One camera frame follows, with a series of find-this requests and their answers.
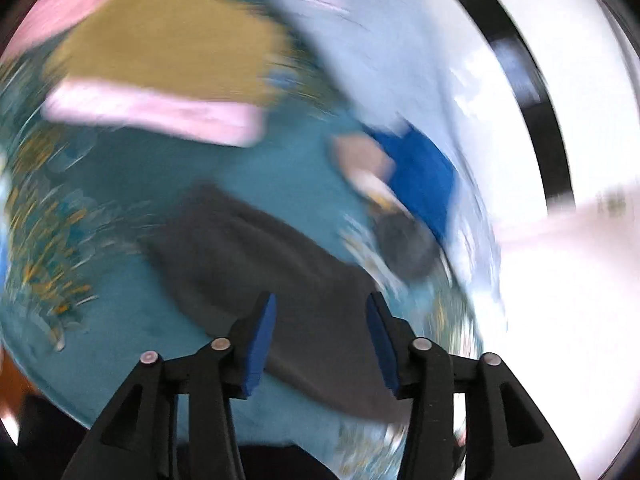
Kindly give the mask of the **dark grey sweatpants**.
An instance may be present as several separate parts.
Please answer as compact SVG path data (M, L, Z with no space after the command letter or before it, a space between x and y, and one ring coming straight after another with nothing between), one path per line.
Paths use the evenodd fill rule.
M347 415L408 420L409 402L394 398L378 368L366 321L376 285L360 266L212 184L191 188L144 248L177 307L210 336L271 292L269 374Z

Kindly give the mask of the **teal floral plush blanket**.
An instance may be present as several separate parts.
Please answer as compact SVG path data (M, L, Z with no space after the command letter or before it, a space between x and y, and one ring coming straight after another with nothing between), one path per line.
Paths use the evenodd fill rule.
M251 148L199 144L140 129L47 122L51 38L1 65L1 330L36 386L90 424L144 350L183 356L205 333L176 307L143 245L194 184L229 194L373 270L390 308L416 333L480 355L480 311L499 314L500 252L473 202L459 214L446 262L410 284L378 256L367 206L338 174L330 141L356 127L297 38L276 68L285 90Z

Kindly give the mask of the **grey garment with flower embroidery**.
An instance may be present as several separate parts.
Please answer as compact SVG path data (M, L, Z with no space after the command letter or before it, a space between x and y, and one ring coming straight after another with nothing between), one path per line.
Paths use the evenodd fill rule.
M420 219L402 210L377 214L372 232L386 266L405 283L422 283L438 274L451 280L439 241Z

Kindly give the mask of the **blue quilted garment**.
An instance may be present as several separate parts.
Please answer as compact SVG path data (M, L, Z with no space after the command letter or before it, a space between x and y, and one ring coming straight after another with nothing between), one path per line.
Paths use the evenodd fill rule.
M457 171L449 158L414 125L401 134L364 127L393 161L387 185L413 215L425 223L439 244L447 237Z

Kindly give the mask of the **pink white fluffy garment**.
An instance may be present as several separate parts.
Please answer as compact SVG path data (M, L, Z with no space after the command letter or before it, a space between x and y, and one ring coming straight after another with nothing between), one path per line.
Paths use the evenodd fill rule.
M411 214L390 188L395 163L381 145L363 132L332 136L334 164L344 180L378 214Z

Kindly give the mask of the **folded pink blanket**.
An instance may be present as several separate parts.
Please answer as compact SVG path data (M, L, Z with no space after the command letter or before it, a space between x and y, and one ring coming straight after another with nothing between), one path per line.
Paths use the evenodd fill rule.
M96 12L106 0L36 0L2 54L12 60ZM266 112L239 102L199 101L99 80L70 78L44 98L41 114L70 125L136 127L186 140L248 148L262 140Z

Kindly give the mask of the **folded tan fleece blanket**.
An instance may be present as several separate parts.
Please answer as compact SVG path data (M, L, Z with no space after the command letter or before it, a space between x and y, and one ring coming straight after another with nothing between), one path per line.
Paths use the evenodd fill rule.
M64 37L51 74L203 101L266 105L283 28L240 0L105 0Z

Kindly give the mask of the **light blue floral pillow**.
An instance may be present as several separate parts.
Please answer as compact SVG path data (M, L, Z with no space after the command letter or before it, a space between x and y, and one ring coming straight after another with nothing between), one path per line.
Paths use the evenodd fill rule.
M408 122L449 158L457 184L440 247L463 286L494 287L498 247L462 152L442 57L421 0L267 1L316 56L361 132L369 127L401 134Z

